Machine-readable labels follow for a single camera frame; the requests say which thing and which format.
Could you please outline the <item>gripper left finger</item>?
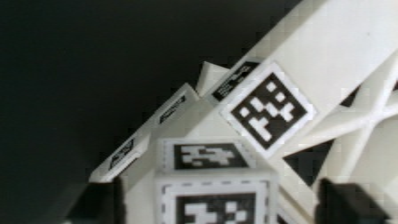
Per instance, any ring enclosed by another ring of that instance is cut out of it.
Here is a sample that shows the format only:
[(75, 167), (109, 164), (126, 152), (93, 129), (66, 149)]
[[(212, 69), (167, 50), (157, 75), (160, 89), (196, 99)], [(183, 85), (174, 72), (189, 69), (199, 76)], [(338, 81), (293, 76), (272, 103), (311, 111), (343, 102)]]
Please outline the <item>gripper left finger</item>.
[(126, 224), (123, 181), (91, 183), (66, 215), (66, 224)]

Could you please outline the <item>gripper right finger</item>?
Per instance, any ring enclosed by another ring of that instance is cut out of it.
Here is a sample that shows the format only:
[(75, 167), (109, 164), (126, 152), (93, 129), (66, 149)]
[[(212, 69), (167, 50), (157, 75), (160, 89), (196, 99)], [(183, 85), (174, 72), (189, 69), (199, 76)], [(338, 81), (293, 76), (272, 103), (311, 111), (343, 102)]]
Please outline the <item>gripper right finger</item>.
[(315, 224), (388, 224), (391, 218), (356, 183), (320, 181)]

